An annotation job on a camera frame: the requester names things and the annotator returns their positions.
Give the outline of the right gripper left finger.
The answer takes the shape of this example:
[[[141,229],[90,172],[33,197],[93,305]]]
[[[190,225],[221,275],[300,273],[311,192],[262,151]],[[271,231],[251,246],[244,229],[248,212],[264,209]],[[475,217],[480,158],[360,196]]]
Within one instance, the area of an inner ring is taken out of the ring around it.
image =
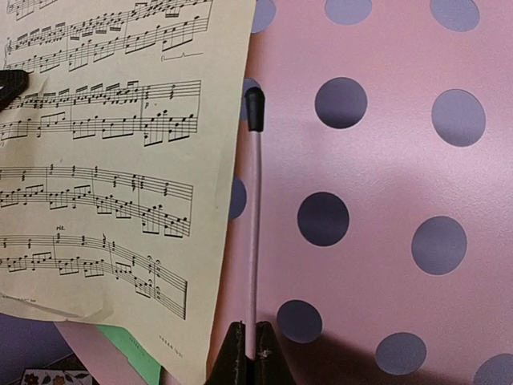
[[[245,385],[247,383],[245,355],[245,324],[232,322],[222,342],[212,372],[205,385]]]

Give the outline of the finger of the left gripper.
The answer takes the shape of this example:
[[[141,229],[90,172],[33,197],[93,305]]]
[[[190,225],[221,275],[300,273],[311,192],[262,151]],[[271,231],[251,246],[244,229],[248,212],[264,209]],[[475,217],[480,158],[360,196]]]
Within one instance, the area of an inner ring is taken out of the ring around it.
[[[29,87],[29,74],[24,70],[0,70],[0,110],[20,96]]]

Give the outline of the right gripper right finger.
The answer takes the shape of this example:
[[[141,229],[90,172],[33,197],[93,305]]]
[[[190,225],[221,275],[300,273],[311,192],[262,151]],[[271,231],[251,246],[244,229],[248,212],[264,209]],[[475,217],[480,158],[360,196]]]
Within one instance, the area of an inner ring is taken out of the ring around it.
[[[256,324],[255,384],[296,385],[273,326],[267,321]]]

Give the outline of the green sheet music page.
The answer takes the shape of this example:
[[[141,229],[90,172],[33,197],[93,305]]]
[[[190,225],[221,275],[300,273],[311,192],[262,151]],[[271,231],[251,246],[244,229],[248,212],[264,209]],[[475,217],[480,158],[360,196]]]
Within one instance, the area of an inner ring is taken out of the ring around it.
[[[97,326],[97,329],[120,351],[139,376],[151,385],[160,384],[160,364],[122,327]]]

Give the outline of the yellow paper sheet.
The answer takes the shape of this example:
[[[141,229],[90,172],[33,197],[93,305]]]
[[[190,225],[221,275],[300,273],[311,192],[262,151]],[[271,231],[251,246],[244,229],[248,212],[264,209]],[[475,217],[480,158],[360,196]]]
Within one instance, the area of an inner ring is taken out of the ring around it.
[[[4,1],[1,311],[120,326],[202,384],[253,1]]]

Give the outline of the pink perforated music stand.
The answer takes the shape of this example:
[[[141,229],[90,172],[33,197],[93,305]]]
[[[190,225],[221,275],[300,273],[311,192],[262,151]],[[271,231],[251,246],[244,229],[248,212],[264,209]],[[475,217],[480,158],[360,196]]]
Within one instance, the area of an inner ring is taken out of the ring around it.
[[[299,384],[512,381],[512,4],[259,1],[257,316]]]

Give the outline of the floral square tile coaster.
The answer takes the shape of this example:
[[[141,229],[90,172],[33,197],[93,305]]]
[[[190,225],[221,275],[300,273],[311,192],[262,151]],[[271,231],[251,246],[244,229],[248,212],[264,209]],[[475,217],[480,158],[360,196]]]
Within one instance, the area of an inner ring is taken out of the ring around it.
[[[66,371],[50,369],[25,369],[23,385],[92,385],[93,377],[88,371]]]

